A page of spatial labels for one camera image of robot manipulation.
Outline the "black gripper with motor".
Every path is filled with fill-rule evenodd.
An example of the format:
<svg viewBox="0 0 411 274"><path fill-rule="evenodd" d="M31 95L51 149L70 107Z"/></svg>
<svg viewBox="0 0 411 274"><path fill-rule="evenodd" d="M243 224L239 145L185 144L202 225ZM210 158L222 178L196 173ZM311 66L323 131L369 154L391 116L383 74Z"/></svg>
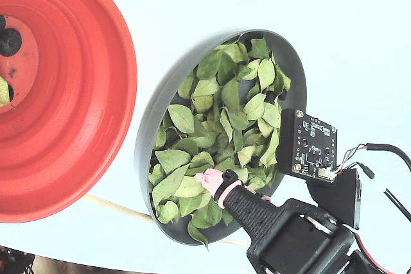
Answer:
<svg viewBox="0 0 411 274"><path fill-rule="evenodd" d="M231 169L207 169L195 180L248 233L247 257L257 273L343 272L354 236L326 211L294 199L276 206Z"/></svg>

